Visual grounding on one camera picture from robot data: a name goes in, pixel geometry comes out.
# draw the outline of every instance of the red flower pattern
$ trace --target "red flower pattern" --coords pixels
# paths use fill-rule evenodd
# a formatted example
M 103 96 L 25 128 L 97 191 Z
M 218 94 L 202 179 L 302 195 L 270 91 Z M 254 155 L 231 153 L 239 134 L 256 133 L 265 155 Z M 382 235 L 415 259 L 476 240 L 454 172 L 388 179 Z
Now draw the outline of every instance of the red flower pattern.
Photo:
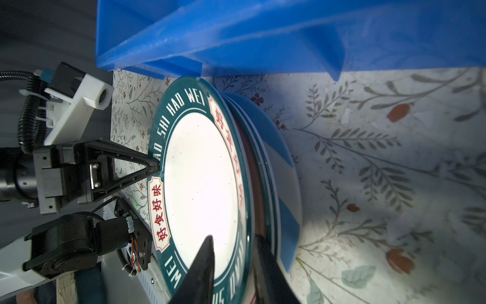
M 386 253 L 386 261 L 394 271 L 410 274 L 415 268 L 415 263 L 411 259 L 401 256 L 402 252 L 403 249 L 391 249 Z
M 349 204 L 346 206 L 346 208 L 353 213 L 356 213 L 360 210 L 360 207 L 356 206 L 356 204 Z
M 251 101 L 253 101 L 257 106 L 260 106 L 260 104 L 263 103 L 263 97 L 260 97 L 258 93 L 255 93 L 255 96 L 251 98 Z
M 398 106 L 395 106 L 390 113 L 388 113 L 387 118 L 391 122 L 397 122 L 403 117 L 407 116 L 408 112 L 410 111 L 410 105 L 409 104 L 401 104 Z

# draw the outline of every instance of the blue plate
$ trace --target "blue plate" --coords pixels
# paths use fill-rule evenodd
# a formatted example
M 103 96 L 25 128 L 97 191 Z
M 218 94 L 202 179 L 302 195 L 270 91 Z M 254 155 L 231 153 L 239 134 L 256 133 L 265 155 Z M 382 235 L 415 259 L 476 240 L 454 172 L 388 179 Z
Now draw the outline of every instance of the blue plate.
M 273 174 L 272 182 L 277 186 L 278 203 L 275 204 L 277 213 L 277 262 L 287 272 L 292 268 L 297 254 L 300 228 L 302 225 L 302 202 L 300 186 L 295 171 L 292 155 L 275 126 L 274 122 L 245 97 L 223 92 L 233 100 L 250 118 L 260 138 L 263 140 L 262 150 L 268 155 L 268 169 Z
M 276 244 L 278 242 L 276 238 L 276 232 L 278 230 L 278 223 L 275 221 L 277 213 L 274 206 L 278 203 L 277 187 L 274 183 L 273 173 L 269 167 L 268 156 L 264 148 L 264 143 L 258 134 L 255 125 L 251 122 L 248 115 L 243 112 L 241 107 L 236 104 L 231 98 L 224 95 L 222 96 L 226 105 L 228 106 L 231 114 L 235 117 L 236 121 L 241 125 L 245 136 L 250 142 L 251 148 L 255 154 L 257 161 L 258 173 L 262 183 L 262 195 L 265 204 L 265 225 L 267 231 L 267 240 L 270 243 L 272 253 L 276 255 Z

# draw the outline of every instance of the green-rimmed plate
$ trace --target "green-rimmed plate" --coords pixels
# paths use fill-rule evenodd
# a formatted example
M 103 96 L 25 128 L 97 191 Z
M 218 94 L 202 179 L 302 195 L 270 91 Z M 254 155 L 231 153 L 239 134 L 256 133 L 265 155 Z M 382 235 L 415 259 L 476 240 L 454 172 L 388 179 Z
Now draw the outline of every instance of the green-rimmed plate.
M 157 260 L 173 295 L 207 235 L 213 236 L 214 303 L 240 303 L 254 233 L 243 144 L 226 104 L 205 80 L 175 80 L 160 100 L 149 155 L 161 171 L 148 180 Z

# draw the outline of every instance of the cable tie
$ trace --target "cable tie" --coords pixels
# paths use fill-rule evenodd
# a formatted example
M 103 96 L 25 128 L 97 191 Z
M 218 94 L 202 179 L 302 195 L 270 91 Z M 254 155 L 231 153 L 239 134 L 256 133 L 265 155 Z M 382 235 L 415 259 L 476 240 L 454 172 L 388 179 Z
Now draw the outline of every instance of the cable tie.
M 45 101 L 49 101 L 48 98 L 42 96 L 41 94 L 37 94 L 37 93 L 31 92 L 31 91 L 27 91 L 26 89 L 20 89 L 20 90 L 18 90 L 18 92 L 21 95 L 24 95 L 24 96 L 34 95 L 34 96 L 37 96 L 37 97 L 40 97 L 40 98 L 44 99 Z

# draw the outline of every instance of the black cable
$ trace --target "black cable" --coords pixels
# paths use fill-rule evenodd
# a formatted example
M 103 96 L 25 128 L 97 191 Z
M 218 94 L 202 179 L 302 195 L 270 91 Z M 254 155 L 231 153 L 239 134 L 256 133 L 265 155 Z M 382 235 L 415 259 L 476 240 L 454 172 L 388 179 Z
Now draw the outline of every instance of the black cable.
M 48 84 L 32 72 L 2 71 L 0 81 L 3 80 L 27 80 L 27 91 L 49 98 L 49 95 L 44 92 Z M 17 127 L 18 144 L 25 154 L 32 154 L 35 147 L 44 145 L 46 123 L 36 118 L 46 118 L 46 111 L 39 110 L 39 107 L 45 106 L 45 100 L 39 96 L 29 94 L 25 98 Z
M 123 265 L 123 268 L 125 268 L 125 270 L 128 273 L 131 273 L 133 276 L 136 276 L 137 270 L 132 268 L 132 266 L 126 261 L 125 256 L 123 255 L 123 251 L 121 249 L 117 249 L 117 254 L 121 264 Z
M 116 200 L 116 199 L 119 199 L 121 197 L 119 196 L 115 196 L 115 197 L 112 197 L 110 198 L 109 200 L 107 200 L 106 202 L 104 202 L 103 204 L 99 205 L 98 207 L 96 207 L 93 211 L 91 211 L 87 216 L 91 216 L 93 215 L 95 212 L 97 212 L 98 210 L 100 210 L 101 208 L 103 208 L 104 206 L 108 205 L 109 203 L 111 203 L 112 201 Z
M 89 211 L 79 211 L 79 212 L 75 212 L 74 214 L 75 215 L 90 216 L 90 217 L 92 217 L 94 219 L 97 219 L 100 222 L 103 222 L 104 221 L 104 218 L 102 218 L 101 216 L 97 215 L 96 213 L 91 214 L 91 212 L 89 212 Z
M 29 80 L 34 73 L 24 71 L 1 71 L 0 81 L 3 80 Z

